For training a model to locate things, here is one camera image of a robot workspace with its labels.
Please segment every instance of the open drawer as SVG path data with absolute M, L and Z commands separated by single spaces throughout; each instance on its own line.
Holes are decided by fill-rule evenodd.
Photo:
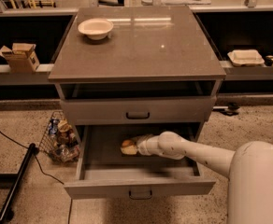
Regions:
M 205 179 L 196 162 L 153 156 L 124 156 L 124 139 L 172 131 L 193 139 L 200 123 L 85 126 L 77 181 L 65 183 L 72 199 L 149 199 L 152 196 L 208 194 L 214 181 Z

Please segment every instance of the small box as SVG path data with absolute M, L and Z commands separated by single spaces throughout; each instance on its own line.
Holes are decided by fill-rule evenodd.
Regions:
M 34 73 L 40 65 L 35 47 L 36 44 L 13 43 L 12 49 L 2 47 L 0 56 L 7 60 L 11 73 Z
M 265 62 L 256 49 L 234 49 L 228 53 L 233 66 L 257 66 Z

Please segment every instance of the floor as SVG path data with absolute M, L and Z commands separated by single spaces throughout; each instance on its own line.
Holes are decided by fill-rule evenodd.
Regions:
M 237 102 L 239 114 L 228 117 L 212 112 L 199 142 L 235 150 L 252 140 L 273 144 L 273 96 L 223 96 L 218 105 Z M 52 113 L 60 110 L 58 100 L 0 102 L 0 131 L 24 146 L 40 144 Z M 17 173 L 26 149 L 0 134 L 0 173 Z M 63 182 L 75 179 L 75 163 L 55 163 L 37 155 L 45 173 Z M 130 199 L 75 200 L 69 214 L 70 197 L 63 185 L 43 175 L 35 159 L 23 177 L 12 209 L 10 223 L 225 223 L 227 179 L 200 166 L 205 177 L 216 181 L 209 195 Z M 0 189 L 0 210 L 7 189 Z

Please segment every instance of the drawer handle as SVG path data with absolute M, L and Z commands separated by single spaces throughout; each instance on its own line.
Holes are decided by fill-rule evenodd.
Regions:
M 132 200 L 148 200 L 152 197 L 152 190 L 150 190 L 149 195 L 147 197 L 134 197 L 132 195 L 131 190 L 129 191 L 129 198 Z
M 127 112 L 127 119 L 148 119 L 150 117 L 150 112 Z

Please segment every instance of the cardboard box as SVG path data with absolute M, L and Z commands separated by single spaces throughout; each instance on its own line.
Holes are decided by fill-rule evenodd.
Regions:
M 12 49 L 3 46 L 0 56 L 7 60 L 11 73 L 34 73 L 40 65 L 35 47 L 36 44 L 14 43 Z

